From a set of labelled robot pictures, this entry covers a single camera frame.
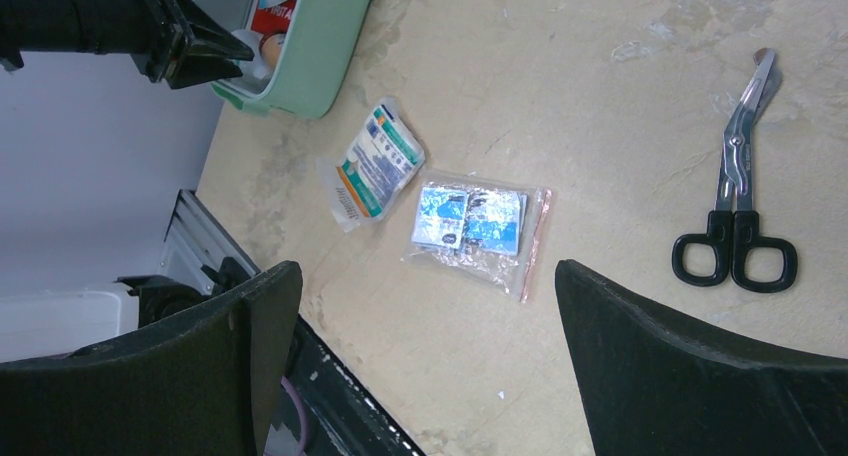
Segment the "red first aid pouch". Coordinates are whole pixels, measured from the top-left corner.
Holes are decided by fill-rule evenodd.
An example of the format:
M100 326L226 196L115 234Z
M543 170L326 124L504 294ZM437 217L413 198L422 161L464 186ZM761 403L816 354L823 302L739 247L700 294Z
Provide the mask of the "red first aid pouch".
M250 29L267 35L288 31L297 0L257 0Z

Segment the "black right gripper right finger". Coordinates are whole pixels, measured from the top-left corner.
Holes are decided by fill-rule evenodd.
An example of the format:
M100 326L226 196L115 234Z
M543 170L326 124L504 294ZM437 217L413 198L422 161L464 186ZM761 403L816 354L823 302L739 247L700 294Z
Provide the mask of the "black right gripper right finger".
M847 363L762 342L574 260L555 290L598 455L843 455Z

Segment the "green white mask packet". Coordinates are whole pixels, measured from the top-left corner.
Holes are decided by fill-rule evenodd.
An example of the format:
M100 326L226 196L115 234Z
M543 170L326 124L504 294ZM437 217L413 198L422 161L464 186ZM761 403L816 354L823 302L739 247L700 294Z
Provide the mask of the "green white mask packet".
M426 152L402 119L394 97L383 97L336 162L316 160L331 214L345 232L383 220L424 166Z

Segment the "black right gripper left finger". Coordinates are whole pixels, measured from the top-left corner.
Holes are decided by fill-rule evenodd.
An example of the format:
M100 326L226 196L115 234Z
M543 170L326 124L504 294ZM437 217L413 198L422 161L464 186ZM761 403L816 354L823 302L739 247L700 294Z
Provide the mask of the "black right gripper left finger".
M303 289L285 261L141 329L1 367L5 455L259 455Z

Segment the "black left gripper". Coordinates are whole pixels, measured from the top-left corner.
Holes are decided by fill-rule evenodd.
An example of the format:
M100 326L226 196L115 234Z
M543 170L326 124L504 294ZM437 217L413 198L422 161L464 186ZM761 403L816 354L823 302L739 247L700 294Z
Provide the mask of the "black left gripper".
M141 0L151 21L148 48L132 56L153 83L173 89L243 75L252 48L209 16L194 0Z

